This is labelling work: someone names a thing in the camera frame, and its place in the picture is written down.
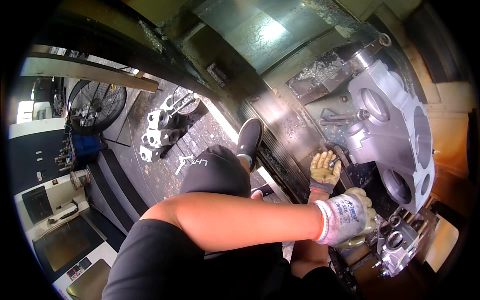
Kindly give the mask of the white paint can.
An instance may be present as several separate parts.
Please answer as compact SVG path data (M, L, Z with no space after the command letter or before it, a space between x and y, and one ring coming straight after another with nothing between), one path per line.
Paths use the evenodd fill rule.
M71 171L69 173L70 182L74 190L79 190L91 183L90 172L88 169Z

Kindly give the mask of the blue tool box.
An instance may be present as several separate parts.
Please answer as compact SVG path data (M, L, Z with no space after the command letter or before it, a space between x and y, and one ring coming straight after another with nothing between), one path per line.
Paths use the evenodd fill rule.
M97 158L98 153L105 149L100 135L70 134L72 158L77 164L87 164Z

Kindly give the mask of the steel machine way cover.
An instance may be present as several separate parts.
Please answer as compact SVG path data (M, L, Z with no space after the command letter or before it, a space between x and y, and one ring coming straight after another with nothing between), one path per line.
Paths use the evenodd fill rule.
M325 139L306 110L291 95L267 88L243 99L239 118L260 118L265 127L261 162L291 202L305 204L310 193L310 163L326 151Z

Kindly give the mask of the person's left hand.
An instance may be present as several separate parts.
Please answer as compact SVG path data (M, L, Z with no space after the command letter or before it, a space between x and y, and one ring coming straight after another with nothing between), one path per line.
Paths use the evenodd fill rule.
M362 188L326 200L312 202L322 214L320 232L314 241L337 249L356 248L365 243L365 235L376 229L375 209Z

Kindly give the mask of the small grey metal casting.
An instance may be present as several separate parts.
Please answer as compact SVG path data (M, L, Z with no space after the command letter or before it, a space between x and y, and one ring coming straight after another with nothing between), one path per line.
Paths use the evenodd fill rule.
M378 233L377 262L382 277L395 277L403 271L415 256L420 234L401 216L392 215L388 225Z

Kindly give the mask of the large grey metal casting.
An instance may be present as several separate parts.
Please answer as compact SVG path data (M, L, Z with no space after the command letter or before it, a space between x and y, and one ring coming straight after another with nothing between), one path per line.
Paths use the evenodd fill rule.
M426 109L381 60L352 79L353 104L369 117L344 133L352 163L374 161L387 194L416 214L435 180L433 136Z

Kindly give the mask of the round metal bucket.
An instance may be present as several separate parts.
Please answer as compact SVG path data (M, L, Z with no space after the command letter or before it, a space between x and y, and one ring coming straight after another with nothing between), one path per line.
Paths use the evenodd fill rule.
M200 95L192 90L178 86L171 97L170 116L193 114L200 103Z

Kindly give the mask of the white metal wrench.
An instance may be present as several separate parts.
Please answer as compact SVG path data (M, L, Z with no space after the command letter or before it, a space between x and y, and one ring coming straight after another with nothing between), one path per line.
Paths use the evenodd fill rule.
M181 169L183 168L184 165L186 165L187 163L187 160L192 160L194 159L195 156L193 154L189 155L189 156L182 156L182 155L179 155L178 156L178 160L179 160L179 166L177 167L177 170L175 172L175 175L179 175Z

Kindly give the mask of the grey steel beam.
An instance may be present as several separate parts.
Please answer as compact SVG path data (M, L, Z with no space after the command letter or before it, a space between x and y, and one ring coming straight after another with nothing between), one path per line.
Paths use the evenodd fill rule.
M27 57L20 76L68 77L96 81L155 93L157 81L136 77L135 74L99 63L48 53L33 53Z

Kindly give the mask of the black floor fan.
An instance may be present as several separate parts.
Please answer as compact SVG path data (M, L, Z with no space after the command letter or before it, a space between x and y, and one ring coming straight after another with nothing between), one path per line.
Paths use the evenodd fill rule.
M98 135L120 116L126 100L124 86L80 80L69 96L69 123L80 135Z

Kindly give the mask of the person's legs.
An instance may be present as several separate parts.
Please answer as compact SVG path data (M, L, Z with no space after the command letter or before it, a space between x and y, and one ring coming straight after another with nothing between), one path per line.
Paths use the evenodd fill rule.
M264 132L258 118L247 120L238 136L237 153L221 145L205 149L192 162L183 180L181 194L206 192L247 197L251 187L256 152ZM205 274L216 285L214 299L230 300L313 300L310 284L321 279L319 287L337 291L339 298L354 300L349 288L327 267L319 267L298 278L291 273L291 261L283 257L282 243L258 244L229 251L207 251Z

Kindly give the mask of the grey metal housing part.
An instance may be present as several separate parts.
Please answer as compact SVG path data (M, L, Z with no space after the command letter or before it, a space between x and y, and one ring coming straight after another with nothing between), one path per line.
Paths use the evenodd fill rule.
M141 137L145 147L161 148L172 146L177 143L180 137L179 129L148 129Z
M166 148L161 146L160 148L150 148L144 145L140 145L139 155L143 161L154 163L163 159Z
M180 122L178 114L170 115L165 110L152 111L147 115L148 130L176 129Z

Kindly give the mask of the person's body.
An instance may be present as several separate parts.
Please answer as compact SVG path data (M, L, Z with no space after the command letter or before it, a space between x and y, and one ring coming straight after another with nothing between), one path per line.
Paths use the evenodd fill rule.
M102 300L172 300L201 296L205 251L173 219L174 200L151 207L123 241Z

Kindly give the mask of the person's right hand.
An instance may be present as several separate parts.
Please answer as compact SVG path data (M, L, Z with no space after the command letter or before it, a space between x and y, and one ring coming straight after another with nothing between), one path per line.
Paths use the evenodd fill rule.
M315 154L309 168L311 192L332 194L342 171L341 161L338 161L333 168L329 167L329 162L335 158L337 155L332 150Z

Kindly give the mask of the black step platform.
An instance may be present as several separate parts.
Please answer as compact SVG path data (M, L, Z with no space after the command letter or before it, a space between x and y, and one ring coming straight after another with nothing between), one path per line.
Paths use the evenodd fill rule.
M137 192L114 152L105 149L96 161L87 165L90 183L86 187L89 204L127 235L147 211L147 204Z

